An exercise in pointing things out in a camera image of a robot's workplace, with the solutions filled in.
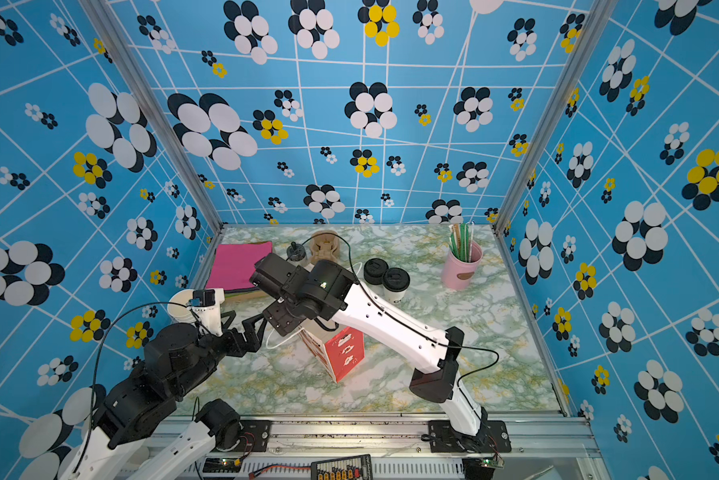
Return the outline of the white red paper gift bag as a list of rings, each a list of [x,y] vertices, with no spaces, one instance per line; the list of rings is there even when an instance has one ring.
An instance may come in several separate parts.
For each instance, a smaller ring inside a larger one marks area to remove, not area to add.
[[[276,332],[271,332],[266,340],[267,349],[279,348],[291,339],[300,338],[336,383],[340,383],[365,359],[363,333],[335,321],[306,320],[275,344],[271,344],[273,334]]]

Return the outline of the white paper coffee cup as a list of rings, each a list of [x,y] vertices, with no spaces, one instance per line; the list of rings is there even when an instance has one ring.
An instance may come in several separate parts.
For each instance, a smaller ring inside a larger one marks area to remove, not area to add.
[[[391,303],[399,303],[401,300],[405,298],[405,290],[401,291],[391,291],[391,290],[385,290],[385,299]]]

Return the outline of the black cup lid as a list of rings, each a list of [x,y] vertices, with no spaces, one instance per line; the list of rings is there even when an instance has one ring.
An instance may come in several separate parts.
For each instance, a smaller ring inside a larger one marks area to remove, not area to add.
[[[383,274],[383,287],[389,292],[399,293],[409,289],[411,276],[403,268],[391,267]]]

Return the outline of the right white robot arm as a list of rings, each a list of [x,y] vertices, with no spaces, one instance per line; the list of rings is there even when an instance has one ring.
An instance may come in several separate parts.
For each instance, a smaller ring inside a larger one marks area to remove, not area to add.
[[[411,392],[441,406],[453,436],[465,449],[487,448],[487,410],[457,381],[457,358],[465,349],[461,329],[441,330],[415,320],[371,292],[355,273],[330,260],[320,260],[307,270],[271,253],[256,264],[251,282],[273,298],[263,316],[281,336],[307,320],[333,321],[405,357],[415,368]]]

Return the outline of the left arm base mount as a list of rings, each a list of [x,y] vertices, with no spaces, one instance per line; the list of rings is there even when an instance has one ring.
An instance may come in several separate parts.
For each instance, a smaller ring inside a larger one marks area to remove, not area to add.
[[[222,429],[209,428],[198,422],[200,436],[211,439],[213,452],[262,453],[268,449],[272,436],[273,422],[268,420],[243,419],[235,426]]]

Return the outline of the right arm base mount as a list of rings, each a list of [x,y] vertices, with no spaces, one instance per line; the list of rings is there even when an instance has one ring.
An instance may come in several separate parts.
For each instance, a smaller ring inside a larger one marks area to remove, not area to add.
[[[481,424],[476,436],[461,434],[447,420],[431,420],[421,441],[429,444],[433,453],[511,453],[511,439],[503,421],[487,420]]]

